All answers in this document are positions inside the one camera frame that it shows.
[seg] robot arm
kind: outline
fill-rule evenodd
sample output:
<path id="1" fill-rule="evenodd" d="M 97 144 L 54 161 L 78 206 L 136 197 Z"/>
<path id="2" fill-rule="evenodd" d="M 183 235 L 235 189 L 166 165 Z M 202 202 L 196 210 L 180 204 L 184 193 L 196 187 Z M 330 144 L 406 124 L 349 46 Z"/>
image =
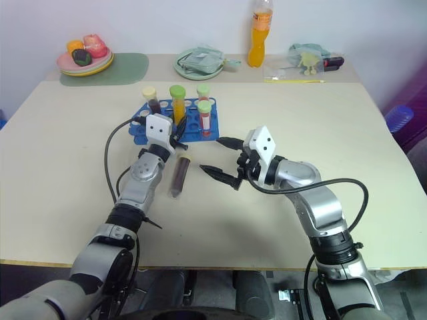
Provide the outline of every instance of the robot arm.
<path id="1" fill-rule="evenodd" d="M 234 138 L 217 141 L 243 151 L 237 161 L 238 176 L 232 177 L 212 166 L 200 167 L 215 180 L 236 190 L 243 179 L 248 179 L 260 191 L 265 190 L 264 185 L 271 185 L 272 190 L 292 190 L 321 181 L 313 165 L 274 156 L 276 144 L 265 126 L 250 131 L 245 141 Z M 318 292 L 327 319 L 389 319 L 382 312 L 375 285 L 357 250 L 360 244 L 353 242 L 334 193 L 326 186 L 319 186 L 289 192 L 286 196 L 294 204 L 310 240 L 320 279 Z"/>
<path id="2" fill-rule="evenodd" d="M 108 297 L 123 290 L 137 263 L 137 232 L 153 201 L 167 158 L 175 153 L 170 139 L 172 121 L 147 116 L 149 149 L 131 166 L 130 179 L 107 221 L 100 225 L 77 256 L 68 280 L 42 285 L 0 308 L 4 320 L 82 320 Z"/>

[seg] test tube with dark liquid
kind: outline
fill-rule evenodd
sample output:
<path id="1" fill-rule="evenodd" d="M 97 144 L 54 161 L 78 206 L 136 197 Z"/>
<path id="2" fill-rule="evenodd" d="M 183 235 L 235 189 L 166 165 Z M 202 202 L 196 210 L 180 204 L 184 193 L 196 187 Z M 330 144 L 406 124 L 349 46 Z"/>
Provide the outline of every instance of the test tube with dark liquid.
<path id="1" fill-rule="evenodd" d="M 151 109 L 151 113 L 160 113 L 161 107 L 160 102 L 157 99 L 157 92 L 154 87 L 145 87 L 142 89 L 142 95 L 147 99 L 148 107 Z"/>
<path id="2" fill-rule="evenodd" d="M 181 155 L 177 160 L 170 189 L 171 196 L 174 198 L 182 192 L 182 187 L 184 185 L 185 176 L 187 175 L 187 169 L 190 162 L 191 160 L 187 155 Z"/>

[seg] yellow plate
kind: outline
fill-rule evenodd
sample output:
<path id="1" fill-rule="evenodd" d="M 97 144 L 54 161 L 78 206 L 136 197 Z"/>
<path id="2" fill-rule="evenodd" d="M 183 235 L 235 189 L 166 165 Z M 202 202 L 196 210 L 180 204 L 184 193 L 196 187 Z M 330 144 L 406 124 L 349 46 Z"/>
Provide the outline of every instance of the yellow plate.
<path id="1" fill-rule="evenodd" d="M 64 75 L 69 75 L 70 77 L 86 77 L 87 75 L 94 75 L 98 72 L 101 72 L 101 71 L 107 69 L 109 67 L 109 65 L 111 65 L 111 63 L 113 62 L 113 59 L 114 59 L 114 53 L 111 54 L 111 59 L 105 65 L 103 65 L 99 69 L 95 69 L 92 71 L 88 71 L 88 72 L 84 72 L 84 73 L 68 73 L 66 71 L 61 70 L 61 72 Z"/>

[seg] green placemat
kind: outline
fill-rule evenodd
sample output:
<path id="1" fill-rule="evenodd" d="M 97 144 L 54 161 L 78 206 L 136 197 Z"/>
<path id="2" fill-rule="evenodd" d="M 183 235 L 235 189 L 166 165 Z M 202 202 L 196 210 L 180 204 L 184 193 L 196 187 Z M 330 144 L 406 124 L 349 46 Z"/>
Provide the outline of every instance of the green placemat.
<path id="1" fill-rule="evenodd" d="M 59 81 L 68 87 L 90 85 L 130 85 L 144 78 L 148 57 L 142 53 L 114 53 L 114 60 L 104 71 L 87 77 L 61 74 Z"/>

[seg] red apple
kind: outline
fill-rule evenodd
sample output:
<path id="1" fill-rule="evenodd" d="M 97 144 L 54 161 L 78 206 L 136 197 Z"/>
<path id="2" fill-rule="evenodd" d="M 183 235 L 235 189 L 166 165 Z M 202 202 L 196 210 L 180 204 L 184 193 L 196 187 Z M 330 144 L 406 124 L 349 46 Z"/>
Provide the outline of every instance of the red apple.
<path id="1" fill-rule="evenodd" d="M 107 54 L 108 48 L 104 41 L 98 35 L 86 35 L 83 37 L 85 50 L 91 54 L 93 58 L 100 58 Z"/>

